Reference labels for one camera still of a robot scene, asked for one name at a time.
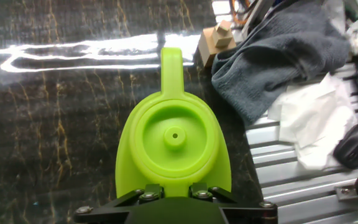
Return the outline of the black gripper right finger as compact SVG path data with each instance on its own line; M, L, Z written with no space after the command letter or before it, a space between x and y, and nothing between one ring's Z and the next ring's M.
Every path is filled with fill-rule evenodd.
M190 186L190 198L190 218L195 223L278 223L278 207L274 203L240 203L221 187L194 183Z

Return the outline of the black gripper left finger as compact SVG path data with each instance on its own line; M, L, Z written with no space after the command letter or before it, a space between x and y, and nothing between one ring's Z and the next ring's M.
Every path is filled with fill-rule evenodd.
M159 184L147 184L145 189L135 189L102 207L89 205L77 208L75 223L124 223L131 211L144 203L164 198L164 188Z

